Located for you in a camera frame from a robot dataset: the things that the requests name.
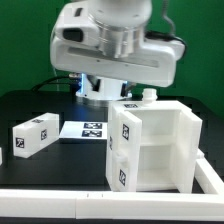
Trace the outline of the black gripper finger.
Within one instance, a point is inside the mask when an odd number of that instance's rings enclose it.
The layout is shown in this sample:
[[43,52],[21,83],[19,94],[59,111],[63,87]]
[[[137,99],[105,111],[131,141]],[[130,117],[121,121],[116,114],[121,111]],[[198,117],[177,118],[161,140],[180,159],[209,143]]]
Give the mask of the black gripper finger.
[[96,76],[92,76],[92,75],[88,75],[87,79],[92,86],[92,90],[98,92],[100,89],[101,80],[98,79]]
[[126,82],[122,84],[121,94],[127,95],[136,86],[133,82]]

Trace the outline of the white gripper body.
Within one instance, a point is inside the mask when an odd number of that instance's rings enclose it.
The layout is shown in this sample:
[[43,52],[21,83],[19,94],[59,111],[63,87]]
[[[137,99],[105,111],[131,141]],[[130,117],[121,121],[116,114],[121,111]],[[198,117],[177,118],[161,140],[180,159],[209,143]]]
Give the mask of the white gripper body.
[[113,58],[104,56],[96,48],[84,48],[55,37],[50,59],[58,70],[168,87],[174,81],[176,62],[184,51],[180,41],[149,39],[128,57]]

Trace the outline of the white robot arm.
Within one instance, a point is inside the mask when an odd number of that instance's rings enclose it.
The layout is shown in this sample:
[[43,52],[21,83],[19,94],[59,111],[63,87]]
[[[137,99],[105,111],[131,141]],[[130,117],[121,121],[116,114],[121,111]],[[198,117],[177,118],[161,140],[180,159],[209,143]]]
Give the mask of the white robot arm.
[[186,44],[162,9],[169,33],[148,31],[151,0],[83,0],[69,3],[52,30],[54,68],[76,73],[81,102],[100,103],[131,96],[136,84],[167,87]]

